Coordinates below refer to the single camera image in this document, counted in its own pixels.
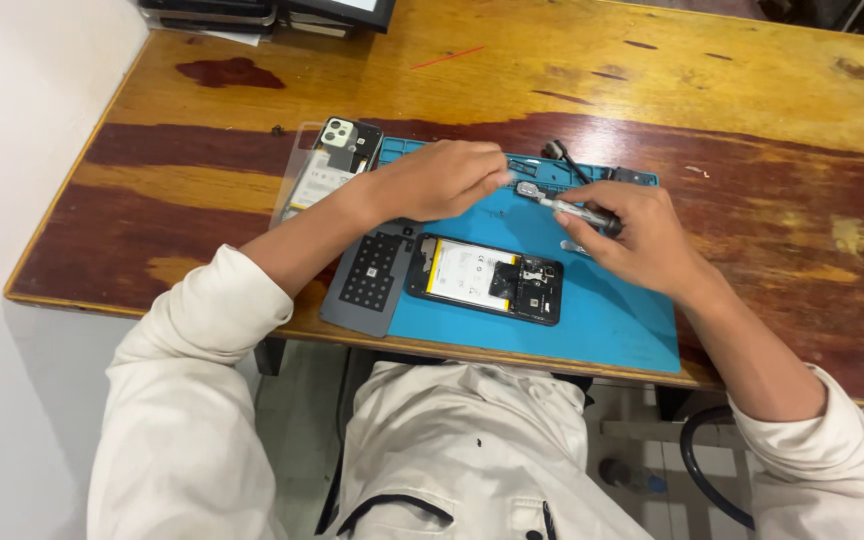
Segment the blue silicone mat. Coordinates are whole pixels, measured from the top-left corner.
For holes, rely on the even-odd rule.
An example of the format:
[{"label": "blue silicone mat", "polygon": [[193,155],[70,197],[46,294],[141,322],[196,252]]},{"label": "blue silicone mat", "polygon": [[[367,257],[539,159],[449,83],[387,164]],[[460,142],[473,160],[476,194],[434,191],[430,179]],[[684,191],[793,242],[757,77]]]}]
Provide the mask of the blue silicone mat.
[{"label": "blue silicone mat", "polygon": [[[386,138],[379,166],[423,144]],[[554,191],[581,186],[580,180],[559,167],[564,165],[559,161],[511,153],[509,158],[535,166],[535,177],[513,172],[509,186],[476,202],[459,217],[425,224],[423,232],[561,262],[565,273],[558,325],[528,323],[403,294],[392,315],[389,336],[678,372],[672,301],[623,281],[586,255],[563,250],[559,244],[569,237],[552,219],[552,212],[514,193],[521,180]],[[581,166],[594,180],[606,172],[603,167]],[[658,184],[655,175],[647,176],[649,183],[654,178]]]}]

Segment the floor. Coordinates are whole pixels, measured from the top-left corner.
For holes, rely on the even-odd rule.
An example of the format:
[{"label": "floor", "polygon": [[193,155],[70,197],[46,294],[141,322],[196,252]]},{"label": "floor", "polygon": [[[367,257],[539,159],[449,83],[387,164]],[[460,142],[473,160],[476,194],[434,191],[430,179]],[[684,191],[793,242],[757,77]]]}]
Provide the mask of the floor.
[{"label": "floor", "polygon": [[[280,375],[263,377],[256,398],[256,429],[278,482],[276,514],[293,539],[312,537],[329,492],[340,449],[336,405],[347,351],[290,341]],[[346,387],[354,389],[368,377],[371,358],[369,352],[356,350],[351,359]],[[343,394],[340,409],[348,419],[353,390]],[[649,534],[656,540],[752,538],[699,492],[686,473],[677,444],[600,434],[602,421],[658,420],[652,385],[596,378],[588,394],[595,404],[584,414],[589,433],[586,472]],[[668,492],[642,497],[604,484],[596,470],[605,458],[652,469],[666,479]],[[696,447],[696,458],[723,495],[740,508],[749,508],[750,471],[759,469],[750,452]]]}]

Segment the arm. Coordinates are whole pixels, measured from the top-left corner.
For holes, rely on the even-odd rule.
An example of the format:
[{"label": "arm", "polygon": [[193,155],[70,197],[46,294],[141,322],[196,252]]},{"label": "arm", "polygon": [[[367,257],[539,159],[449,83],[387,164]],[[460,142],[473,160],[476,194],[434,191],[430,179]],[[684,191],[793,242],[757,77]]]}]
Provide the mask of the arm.
[{"label": "arm", "polygon": [[801,362],[695,251],[666,190],[599,181],[563,193],[615,212],[616,240],[556,220],[595,261],[669,296],[726,383],[739,430],[768,474],[755,479],[762,537],[864,537],[864,416],[821,369]]},{"label": "arm", "polygon": [[155,299],[108,368],[88,537],[284,538],[275,479],[232,369],[288,321],[292,297],[356,238],[398,216],[460,215],[508,182],[491,143],[440,141],[359,175]]}]

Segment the smartphone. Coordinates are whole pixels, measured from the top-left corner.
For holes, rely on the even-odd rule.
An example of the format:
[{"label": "smartphone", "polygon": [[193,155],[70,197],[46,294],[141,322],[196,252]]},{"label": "smartphone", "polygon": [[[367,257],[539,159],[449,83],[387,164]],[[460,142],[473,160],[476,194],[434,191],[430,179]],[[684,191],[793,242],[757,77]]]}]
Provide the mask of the smartphone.
[{"label": "smartphone", "polygon": [[559,323],[565,267],[558,260],[424,233],[405,279],[416,298],[546,326]]},{"label": "smartphone", "polygon": [[282,221],[318,203],[355,175],[369,170],[382,144],[382,129],[332,116],[318,132],[295,177]]}]

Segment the wood grain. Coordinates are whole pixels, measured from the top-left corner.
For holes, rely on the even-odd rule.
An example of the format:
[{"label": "wood grain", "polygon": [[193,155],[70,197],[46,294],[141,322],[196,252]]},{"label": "wood grain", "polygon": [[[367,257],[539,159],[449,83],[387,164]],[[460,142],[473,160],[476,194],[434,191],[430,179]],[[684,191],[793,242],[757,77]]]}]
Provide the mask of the wood grain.
[{"label": "wood grain", "polygon": [[[154,30],[6,297],[143,313],[266,230],[295,129],[331,115],[520,154],[562,139],[582,162],[657,173],[702,254],[864,404],[864,36],[655,7],[401,1],[389,35],[258,48]],[[278,335],[720,386],[681,315],[682,370],[664,374],[371,338],[319,320],[330,279]]]}]

